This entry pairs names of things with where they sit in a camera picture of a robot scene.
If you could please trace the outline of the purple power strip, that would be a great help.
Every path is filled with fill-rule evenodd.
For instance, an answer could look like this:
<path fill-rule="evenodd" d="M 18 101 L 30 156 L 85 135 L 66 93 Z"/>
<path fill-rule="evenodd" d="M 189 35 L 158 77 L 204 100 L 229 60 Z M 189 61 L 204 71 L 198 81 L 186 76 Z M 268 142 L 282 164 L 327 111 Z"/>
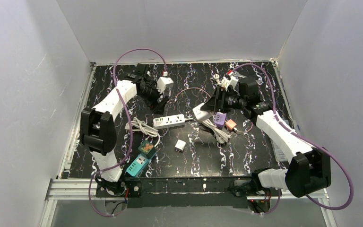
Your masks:
<path fill-rule="evenodd" d="M 225 113 L 217 112 L 214 116 L 214 125 L 217 128 L 220 128 L 220 129 L 223 128 L 225 125 L 226 116 L 227 116 L 227 114 L 225 114 Z"/>

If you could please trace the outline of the white power strip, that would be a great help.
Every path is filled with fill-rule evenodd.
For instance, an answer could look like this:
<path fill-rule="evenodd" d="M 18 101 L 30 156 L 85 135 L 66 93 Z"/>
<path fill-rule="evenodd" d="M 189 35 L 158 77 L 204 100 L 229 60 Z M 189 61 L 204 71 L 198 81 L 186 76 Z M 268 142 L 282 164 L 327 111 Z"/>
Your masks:
<path fill-rule="evenodd" d="M 159 130 L 171 127 L 178 127 L 184 125 L 185 122 L 186 120 L 183 114 L 162 116 L 153 119 L 153 128 Z"/>

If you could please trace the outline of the white multi-socket adapter plug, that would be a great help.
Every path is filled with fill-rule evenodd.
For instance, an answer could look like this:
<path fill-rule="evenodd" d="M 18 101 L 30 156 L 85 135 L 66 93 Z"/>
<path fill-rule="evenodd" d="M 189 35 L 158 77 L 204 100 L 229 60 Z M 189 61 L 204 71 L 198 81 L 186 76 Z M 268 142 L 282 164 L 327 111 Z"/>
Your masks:
<path fill-rule="evenodd" d="M 203 122 L 207 119 L 209 119 L 210 117 L 212 117 L 212 114 L 208 111 L 203 111 L 201 110 L 201 107 L 204 105 L 205 103 L 201 103 L 198 106 L 194 107 L 193 113 L 194 113 L 194 118 L 198 121 L 198 122 Z"/>

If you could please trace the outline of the green dragon socket cube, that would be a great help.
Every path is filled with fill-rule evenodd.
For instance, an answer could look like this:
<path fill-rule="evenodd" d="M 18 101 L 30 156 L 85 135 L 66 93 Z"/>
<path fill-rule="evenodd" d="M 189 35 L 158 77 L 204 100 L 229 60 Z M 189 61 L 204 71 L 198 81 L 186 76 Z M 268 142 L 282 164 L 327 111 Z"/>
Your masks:
<path fill-rule="evenodd" d="M 152 143 L 148 142 L 147 140 L 144 140 L 140 144 L 138 150 L 140 151 L 140 154 L 147 159 L 152 159 L 156 155 L 155 146 Z"/>

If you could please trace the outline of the small white cube charger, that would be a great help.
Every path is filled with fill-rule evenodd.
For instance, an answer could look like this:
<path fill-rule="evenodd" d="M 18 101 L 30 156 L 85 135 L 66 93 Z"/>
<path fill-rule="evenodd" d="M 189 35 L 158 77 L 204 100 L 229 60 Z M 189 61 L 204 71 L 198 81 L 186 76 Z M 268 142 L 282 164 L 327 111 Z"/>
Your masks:
<path fill-rule="evenodd" d="M 177 140 L 176 144 L 175 144 L 175 151 L 176 152 L 183 152 L 185 150 L 186 147 L 186 142 L 183 140 Z"/>

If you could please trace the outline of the teal power strip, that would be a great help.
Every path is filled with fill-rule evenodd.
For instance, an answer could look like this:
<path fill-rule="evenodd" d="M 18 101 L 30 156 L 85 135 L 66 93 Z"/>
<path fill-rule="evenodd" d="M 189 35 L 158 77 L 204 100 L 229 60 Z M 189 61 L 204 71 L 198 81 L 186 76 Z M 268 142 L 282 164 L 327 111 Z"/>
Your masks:
<path fill-rule="evenodd" d="M 150 161 L 151 159 L 139 154 L 126 169 L 126 173 L 134 178 L 139 177 Z"/>

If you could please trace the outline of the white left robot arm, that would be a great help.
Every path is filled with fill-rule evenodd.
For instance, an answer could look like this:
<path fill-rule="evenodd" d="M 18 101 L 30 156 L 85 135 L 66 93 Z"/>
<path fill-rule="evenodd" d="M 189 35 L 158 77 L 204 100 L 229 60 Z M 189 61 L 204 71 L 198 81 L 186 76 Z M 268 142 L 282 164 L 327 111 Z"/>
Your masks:
<path fill-rule="evenodd" d="M 93 108 L 84 108 L 80 119 L 80 142 L 88 147 L 99 167 L 101 177 L 111 183 L 122 174 L 122 162 L 115 155 L 117 132 L 114 121 L 135 96 L 144 99 L 154 114 L 163 114 L 169 96 L 163 93 L 173 86 L 165 69 L 158 79 L 151 75 L 147 64 L 137 64 L 132 73 L 116 80 L 114 89 Z"/>

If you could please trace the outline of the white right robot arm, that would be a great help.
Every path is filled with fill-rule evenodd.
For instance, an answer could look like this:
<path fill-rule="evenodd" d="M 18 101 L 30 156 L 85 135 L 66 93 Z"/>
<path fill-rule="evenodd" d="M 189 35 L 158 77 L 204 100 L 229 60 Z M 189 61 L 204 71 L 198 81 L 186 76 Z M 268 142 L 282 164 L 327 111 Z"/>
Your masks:
<path fill-rule="evenodd" d="M 295 131 L 280 119 L 277 111 L 260 95 L 256 80 L 242 78 L 238 91 L 232 85 L 217 86 L 202 111 L 228 113 L 243 111 L 253 125 L 261 129 L 281 149 L 289 163 L 288 169 L 264 168 L 251 175 L 251 181 L 233 186 L 232 191 L 258 192 L 266 188 L 289 190 L 300 198 L 331 185 L 330 158 L 324 151 L 294 135 Z"/>

